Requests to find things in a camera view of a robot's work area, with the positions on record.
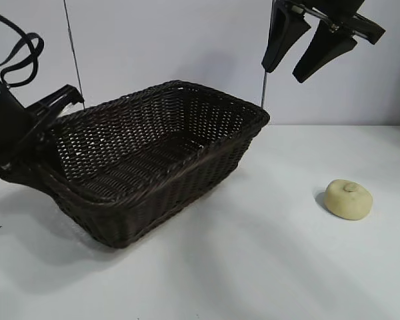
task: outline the wicker basket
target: wicker basket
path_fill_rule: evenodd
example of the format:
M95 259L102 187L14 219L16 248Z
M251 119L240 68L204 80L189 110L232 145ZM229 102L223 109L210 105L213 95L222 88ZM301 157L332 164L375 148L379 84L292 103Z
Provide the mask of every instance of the wicker basket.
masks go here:
M124 248L224 180L269 121L258 106L172 81L58 118L0 178L50 195L94 239Z

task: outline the round bread roll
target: round bread roll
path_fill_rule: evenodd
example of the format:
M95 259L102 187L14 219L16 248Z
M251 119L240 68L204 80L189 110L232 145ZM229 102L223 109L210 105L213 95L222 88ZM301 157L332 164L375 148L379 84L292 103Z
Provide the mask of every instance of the round bread roll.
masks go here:
M326 208L344 219L363 219L371 211L372 203L370 192L356 182L334 180L326 189Z

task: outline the white backdrop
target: white backdrop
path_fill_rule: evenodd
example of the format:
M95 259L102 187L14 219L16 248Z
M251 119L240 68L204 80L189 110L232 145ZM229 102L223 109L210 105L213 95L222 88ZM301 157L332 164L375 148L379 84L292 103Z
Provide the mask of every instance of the white backdrop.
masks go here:
M67 2L88 105L170 79L259 103L270 0ZM353 52L300 85L291 73L310 31L269 76L266 108L274 123L400 123L400 0L366 0L361 12L386 28L382 40L372 46L359 39ZM46 41L38 78L16 91L23 103L77 83L63 0L1 0L0 13ZM0 26L0 59L16 40Z

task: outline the black robotic arm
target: black robotic arm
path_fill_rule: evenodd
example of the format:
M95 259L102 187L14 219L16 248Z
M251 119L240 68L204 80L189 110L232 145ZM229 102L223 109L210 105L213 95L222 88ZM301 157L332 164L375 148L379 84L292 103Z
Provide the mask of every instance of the black robotic arm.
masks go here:
M273 72L292 45L311 26L306 14L321 21L315 36L293 74L303 83L314 72L357 45L354 36L373 45L385 30L357 13L364 0L273 0L268 46L262 61L266 73Z

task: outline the black clamp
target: black clamp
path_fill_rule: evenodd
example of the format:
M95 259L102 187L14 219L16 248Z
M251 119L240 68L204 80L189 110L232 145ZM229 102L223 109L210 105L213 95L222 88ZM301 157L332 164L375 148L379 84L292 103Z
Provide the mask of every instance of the black clamp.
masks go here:
M336 57L354 49L353 36L376 44L385 30L357 13L364 0L274 0L267 51L262 61L270 73L280 64L292 45L311 26L306 14L321 21L315 36L293 74L299 82Z
M0 85L0 167L7 168L23 152L44 143L44 132L70 103L84 102L80 92L65 85L24 109L7 88Z

